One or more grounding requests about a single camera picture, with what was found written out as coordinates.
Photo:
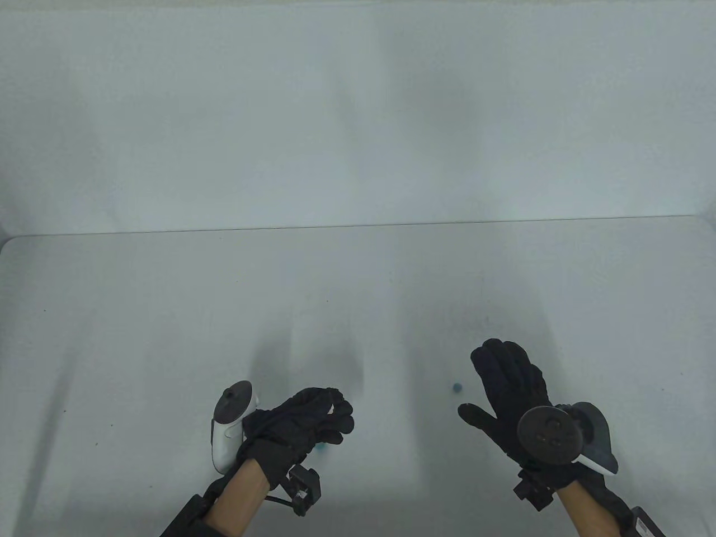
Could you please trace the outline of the person's left hand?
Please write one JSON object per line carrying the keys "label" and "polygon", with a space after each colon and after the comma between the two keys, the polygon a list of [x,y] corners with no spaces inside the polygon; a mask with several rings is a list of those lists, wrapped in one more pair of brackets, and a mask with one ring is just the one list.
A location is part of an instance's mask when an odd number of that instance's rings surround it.
{"label": "person's left hand", "polygon": [[355,429],[353,406],[333,387],[309,387],[243,420],[240,459],[255,460],[275,490],[317,444],[339,445]]}

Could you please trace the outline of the person's right hand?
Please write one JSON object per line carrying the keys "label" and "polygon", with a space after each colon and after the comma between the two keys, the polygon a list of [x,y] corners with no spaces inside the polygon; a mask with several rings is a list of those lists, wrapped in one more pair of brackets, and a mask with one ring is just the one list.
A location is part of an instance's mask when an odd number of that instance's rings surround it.
{"label": "person's right hand", "polygon": [[530,362],[524,348],[489,338],[472,351],[470,360],[494,415],[478,405],[463,403],[458,407],[461,420],[484,432],[511,460],[548,488],[560,490],[575,481],[599,479],[598,473],[581,464],[541,463],[519,442],[517,424],[522,416],[535,407],[552,406],[543,373]]}

